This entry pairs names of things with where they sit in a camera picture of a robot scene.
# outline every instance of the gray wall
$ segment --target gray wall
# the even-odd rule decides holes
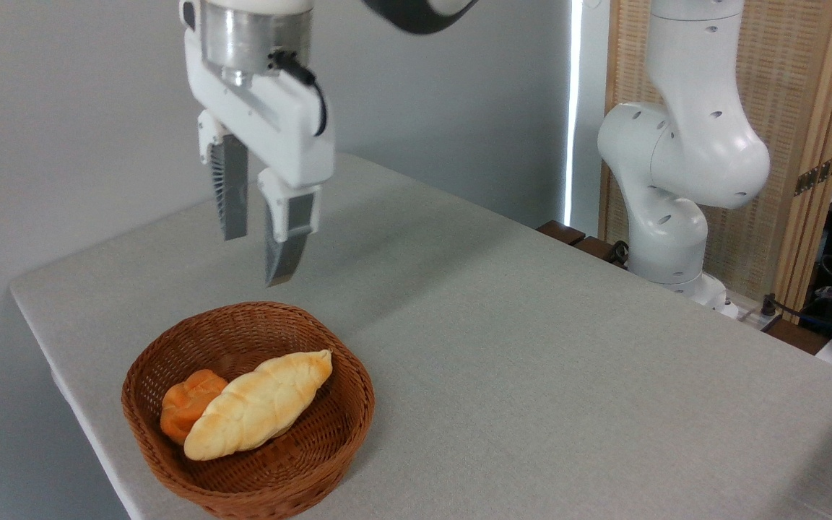
[[[358,0],[315,17],[341,150],[528,225],[558,216],[565,0],[486,0],[433,38]],[[7,283],[208,198],[198,112],[175,0],[0,0],[0,518],[124,517]]]

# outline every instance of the basket rim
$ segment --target basket rim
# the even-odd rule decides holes
[[[326,326],[324,326],[318,319],[313,317],[310,313],[301,309],[300,307],[290,305],[287,303],[278,303],[278,302],[242,302],[242,303],[232,303],[222,307],[217,307],[214,309],[209,309],[207,311],[198,313],[194,316],[189,316],[185,319],[182,319],[171,328],[166,329],[162,334],[160,334],[156,339],[152,340],[152,342],[146,347],[146,349],[141,352],[141,355],[136,357],[136,360],[128,369],[128,374],[126,374],[124,379],[124,384],[122,387],[121,392],[121,401],[122,407],[124,409],[125,417],[128,418],[128,422],[130,422],[131,427],[136,426],[139,430],[146,432],[148,431],[148,427],[146,425],[147,421],[143,417],[141,411],[139,411],[136,406],[133,405],[134,399],[134,391],[133,391],[133,383],[131,376],[132,369],[136,365],[141,365],[139,361],[141,361],[144,356],[151,358],[154,352],[151,352],[152,346],[155,343],[158,343],[160,339],[165,338],[169,335],[175,334],[178,330],[185,329],[187,326],[192,322],[200,319],[201,317],[205,317],[207,315],[212,315],[213,313],[227,313],[231,310],[237,308],[246,308],[246,307],[268,307],[268,308],[275,308],[282,311],[287,311],[294,313],[295,315],[305,319],[311,323],[315,328],[317,328],[321,333],[326,335],[327,339],[330,339],[331,342],[334,343],[333,348],[341,349],[344,355],[350,359],[350,362],[355,368],[355,372],[357,373],[357,378],[361,382],[361,387],[364,389],[365,399],[361,402],[361,416],[360,420],[356,422],[356,424],[352,425],[350,429],[349,441],[342,445],[342,447],[330,457],[332,461],[338,461],[341,463],[343,467],[346,467],[350,464],[350,459],[354,457],[356,452],[363,444],[365,438],[367,437],[368,430],[371,427],[371,422],[373,420],[374,415],[374,390],[371,381],[371,377],[368,374],[367,370],[364,368],[364,365],[361,363],[360,359],[354,355],[353,352],[347,348],[340,339],[337,338],[336,335]],[[162,460],[161,457],[158,456],[158,452],[155,450],[152,442],[141,441],[141,437],[139,435],[134,435],[136,438],[136,444],[139,445],[141,451],[148,451],[149,454],[152,455],[152,458],[156,460]],[[183,481],[180,478],[176,477],[175,474],[166,471],[164,467],[161,465],[157,466],[157,464],[153,464],[150,461],[149,457],[145,457],[144,460],[149,469],[153,471],[153,473],[161,473],[162,477],[165,478],[169,483],[173,484],[174,486],[178,487],[179,490],[187,490],[190,494],[194,494],[195,496],[201,497],[208,497],[214,499],[228,499],[228,498],[254,498],[255,496],[261,496],[265,494],[271,493],[273,490],[281,490],[282,488],[302,488],[303,490],[307,490],[307,488],[311,488],[317,483],[320,483],[330,475],[336,474],[334,468],[329,467],[330,464],[320,464],[317,467],[314,467],[313,470],[304,474],[302,477],[295,478],[294,480],[287,481],[284,484],[275,485],[275,486],[266,486],[260,488],[260,490],[251,490],[251,491],[236,491],[235,493],[226,493],[225,491],[212,491],[206,490],[204,487],[196,486],[195,484],[191,484],[189,482]]]

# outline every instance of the orange bun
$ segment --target orange bun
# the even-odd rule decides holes
[[[227,387],[227,381],[208,369],[191,374],[162,398],[159,428],[176,444],[184,444],[195,421],[214,398]]]

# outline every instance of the metal hinge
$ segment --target metal hinge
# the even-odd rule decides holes
[[[829,178],[832,178],[832,159],[799,175],[798,182],[795,184],[795,195],[803,194],[821,182],[826,182]]]

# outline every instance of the bamboo blind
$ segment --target bamboo blind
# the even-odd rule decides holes
[[[644,68],[649,19],[650,0],[614,3],[607,109],[662,101]],[[832,0],[746,0],[737,85],[750,124],[769,146],[772,169],[746,207],[703,207],[706,271],[736,293],[762,299],[777,289],[780,300],[793,304],[789,294],[803,299],[832,189],[822,182],[795,196],[799,176],[832,158]],[[602,211],[603,238],[627,238],[624,201],[608,168]]]

